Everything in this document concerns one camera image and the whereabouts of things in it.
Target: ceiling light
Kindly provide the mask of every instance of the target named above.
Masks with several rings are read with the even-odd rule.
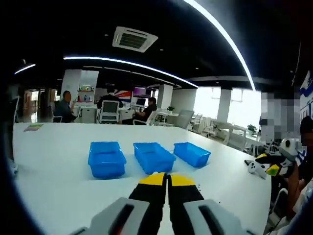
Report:
[[[125,60],[111,59],[111,58],[106,58],[106,57],[91,57],[91,56],[68,56],[68,57],[64,57],[63,59],[65,59],[65,60],[104,60],[104,61],[112,61],[112,62],[118,62],[118,63],[128,64],[128,65],[138,66],[138,67],[141,67],[141,68],[144,68],[144,69],[152,70],[152,71],[159,72],[159,73],[162,73],[164,75],[173,77],[173,78],[175,78],[177,80],[180,80],[180,81],[185,82],[185,83],[187,83],[187,84],[189,84],[189,85],[191,85],[193,87],[198,88],[197,85],[195,85],[195,84],[193,84],[193,83],[191,83],[189,81],[186,81],[186,80],[184,80],[184,79],[182,79],[180,77],[172,75],[170,73],[167,73],[167,72],[164,72],[164,71],[161,71],[161,70],[157,70],[157,69],[151,68],[149,66],[145,66],[145,65],[141,65],[141,64],[125,61]]]
[[[29,68],[31,68],[31,67],[34,67],[35,65],[36,65],[36,64],[26,66],[26,67],[22,68],[21,70],[16,71],[14,74],[17,74],[17,73],[19,73],[19,72],[22,72],[22,71],[24,71],[24,70],[26,70],[26,69],[29,69]]]
[[[229,34],[226,32],[226,30],[221,26],[221,24],[206,9],[204,9],[195,0],[184,0],[184,1],[186,3],[188,3],[189,5],[191,5],[193,8],[195,8],[197,11],[199,11],[201,14],[203,14],[217,28],[217,30],[224,36],[224,38],[228,41],[229,45],[234,50],[235,54],[237,55],[238,59],[240,60],[240,62],[242,64],[242,66],[244,67],[244,70],[246,71],[246,75],[250,81],[251,87],[255,91],[254,83],[252,81],[252,77],[251,77],[250,71],[248,69],[248,66],[246,65],[246,62],[245,62],[243,56],[241,55],[240,51],[238,50],[234,41],[230,38]]]

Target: person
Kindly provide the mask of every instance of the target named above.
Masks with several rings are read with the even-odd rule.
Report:
[[[293,206],[299,198],[301,191],[313,177],[313,120],[309,116],[302,119],[300,124],[300,134],[302,146],[307,147],[306,157],[299,166],[295,164],[292,174],[287,179],[276,176],[272,177],[271,181],[271,201],[275,201],[281,188],[288,189],[287,202],[282,200],[280,203],[280,207],[286,208],[285,212],[288,220],[292,219],[295,215]]]
[[[100,100],[98,101],[97,103],[98,109],[101,109],[103,100],[119,101],[119,107],[122,108],[123,107],[122,101],[114,95],[114,87],[107,88],[107,92],[108,94],[101,97]]]
[[[134,119],[139,121],[147,121],[152,111],[155,110],[157,110],[157,100],[154,97],[151,97],[148,99],[148,107],[145,108],[143,112],[135,112],[133,118],[119,121],[117,124],[132,125]]]
[[[72,122],[76,119],[76,116],[72,114],[76,99],[73,101],[71,107],[69,103],[72,99],[71,93],[69,91],[63,92],[63,99],[59,102],[54,112],[55,116],[62,116],[62,121],[65,123]]]

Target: blue plastic basket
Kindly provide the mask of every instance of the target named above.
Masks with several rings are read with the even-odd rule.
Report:
[[[154,172],[169,172],[176,157],[158,143],[134,143],[134,153],[143,171],[151,175]]]
[[[92,175],[113,179],[125,173],[126,159],[118,142],[91,142],[88,165]]]
[[[211,152],[189,142],[175,143],[174,146],[174,154],[193,167],[206,165],[211,155]]]

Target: ceiling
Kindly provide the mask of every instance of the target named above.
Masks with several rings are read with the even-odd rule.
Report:
[[[203,7],[209,9],[238,47],[252,77],[275,81],[275,84],[290,83],[297,67],[300,39],[296,24],[280,1],[203,2]],[[110,3],[89,0],[84,4],[28,5],[8,8],[5,16],[9,62],[5,70],[13,82],[56,87],[62,84],[65,69],[97,66],[119,69],[88,68],[100,70],[99,86],[106,83],[150,86],[168,81],[177,88],[193,87],[162,73],[128,64],[63,60],[64,56],[96,56],[149,66],[191,79],[199,86],[222,84],[251,88],[242,64],[225,38],[183,0],[115,0]],[[112,47],[117,26],[144,31],[158,39],[144,53]],[[26,65],[36,66],[12,76],[25,66],[22,59]],[[246,81],[219,79],[226,76],[246,77]],[[197,77],[210,79],[192,81]],[[258,90],[272,85],[256,82]]]

